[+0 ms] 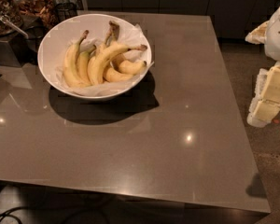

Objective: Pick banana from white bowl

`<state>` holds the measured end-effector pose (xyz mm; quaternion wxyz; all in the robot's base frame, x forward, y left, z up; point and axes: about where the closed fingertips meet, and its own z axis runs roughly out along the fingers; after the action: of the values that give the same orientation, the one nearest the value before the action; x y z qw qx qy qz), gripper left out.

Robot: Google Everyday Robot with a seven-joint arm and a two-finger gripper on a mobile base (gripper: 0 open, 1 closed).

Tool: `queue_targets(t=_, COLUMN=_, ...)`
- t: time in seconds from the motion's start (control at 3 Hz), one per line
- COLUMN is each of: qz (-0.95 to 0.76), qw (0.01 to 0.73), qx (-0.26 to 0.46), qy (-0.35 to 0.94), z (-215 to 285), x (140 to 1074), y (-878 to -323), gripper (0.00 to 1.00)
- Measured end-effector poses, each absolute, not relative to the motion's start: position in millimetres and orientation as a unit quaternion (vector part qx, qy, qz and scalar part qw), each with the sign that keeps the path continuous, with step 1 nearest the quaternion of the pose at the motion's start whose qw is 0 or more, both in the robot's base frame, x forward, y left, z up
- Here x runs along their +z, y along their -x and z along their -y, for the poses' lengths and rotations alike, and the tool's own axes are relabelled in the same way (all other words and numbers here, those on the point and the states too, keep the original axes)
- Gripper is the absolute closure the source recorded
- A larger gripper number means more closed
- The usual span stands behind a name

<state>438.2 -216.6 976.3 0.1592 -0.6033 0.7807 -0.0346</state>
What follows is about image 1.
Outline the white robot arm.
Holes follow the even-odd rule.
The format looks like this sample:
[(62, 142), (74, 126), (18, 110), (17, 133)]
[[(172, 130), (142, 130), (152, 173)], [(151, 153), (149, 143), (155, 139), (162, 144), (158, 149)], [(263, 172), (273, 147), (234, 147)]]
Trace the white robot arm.
[(280, 112), (280, 7), (268, 21), (250, 32), (245, 40), (256, 45), (263, 44), (265, 55), (275, 61), (269, 70), (259, 70), (255, 96), (247, 116), (249, 125), (262, 128)]

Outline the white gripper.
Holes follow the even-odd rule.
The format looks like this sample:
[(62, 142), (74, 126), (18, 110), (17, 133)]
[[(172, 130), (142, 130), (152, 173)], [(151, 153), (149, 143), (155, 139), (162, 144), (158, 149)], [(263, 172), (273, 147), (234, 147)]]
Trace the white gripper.
[(257, 75), (254, 97), (246, 118), (250, 126), (257, 128), (265, 127), (267, 122), (271, 122), (280, 111), (279, 106), (261, 101), (260, 97), (280, 106), (280, 63), (271, 67), (269, 72), (261, 68)]

